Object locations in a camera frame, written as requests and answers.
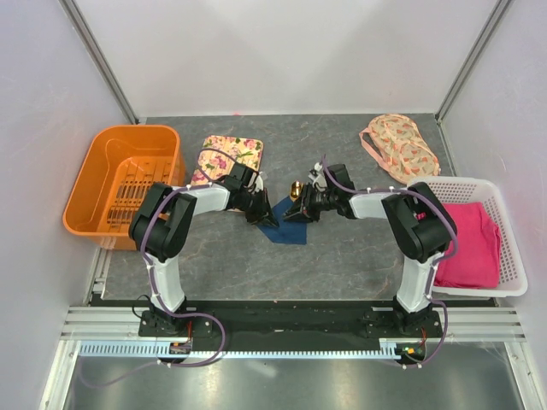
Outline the dark blue paper napkin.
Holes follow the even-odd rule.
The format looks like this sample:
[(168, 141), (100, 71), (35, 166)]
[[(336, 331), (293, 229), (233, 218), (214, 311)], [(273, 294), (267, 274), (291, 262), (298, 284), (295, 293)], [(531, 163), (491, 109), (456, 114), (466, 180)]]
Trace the dark blue paper napkin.
[(287, 245), (307, 244), (307, 225), (303, 222), (285, 222), (282, 214), (287, 211), (293, 201), (286, 196), (273, 207), (273, 215), (279, 222), (278, 227), (259, 225), (258, 229), (272, 242)]

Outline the gold spoon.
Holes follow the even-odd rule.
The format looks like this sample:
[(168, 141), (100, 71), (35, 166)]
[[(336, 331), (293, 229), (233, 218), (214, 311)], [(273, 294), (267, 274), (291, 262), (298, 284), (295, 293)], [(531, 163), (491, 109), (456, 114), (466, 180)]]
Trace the gold spoon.
[(290, 199), (295, 202), (302, 194), (303, 192), (304, 184), (300, 181), (294, 181), (291, 184), (290, 189)]

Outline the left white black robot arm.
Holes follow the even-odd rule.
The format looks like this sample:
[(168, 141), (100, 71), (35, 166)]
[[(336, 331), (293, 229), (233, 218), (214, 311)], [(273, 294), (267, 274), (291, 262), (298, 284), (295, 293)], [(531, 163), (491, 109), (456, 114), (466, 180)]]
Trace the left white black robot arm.
[(132, 217), (128, 236), (134, 241), (147, 267), (151, 302), (161, 309), (158, 326), (169, 336), (187, 327), (180, 308), (185, 292), (179, 278), (179, 253), (194, 216), (235, 209), (248, 223), (277, 228), (268, 193), (256, 170), (236, 163), (228, 174), (202, 185), (176, 187), (154, 183)]

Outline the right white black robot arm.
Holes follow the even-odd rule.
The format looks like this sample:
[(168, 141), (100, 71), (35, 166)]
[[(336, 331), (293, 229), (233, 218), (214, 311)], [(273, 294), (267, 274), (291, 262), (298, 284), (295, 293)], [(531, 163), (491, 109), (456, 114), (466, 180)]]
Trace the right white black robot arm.
[(387, 220), (404, 255), (391, 325), (401, 336), (413, 335), (422, 326), (421, 313), (432, 302), (437, 266), (457, 240), (456, 223), (424, 182), (406, 189), (357, 190), (344, 164), (320, 163), (309, 172), (309, 179), (283, 220), (316, 222), (326, 211), (349, 220)]

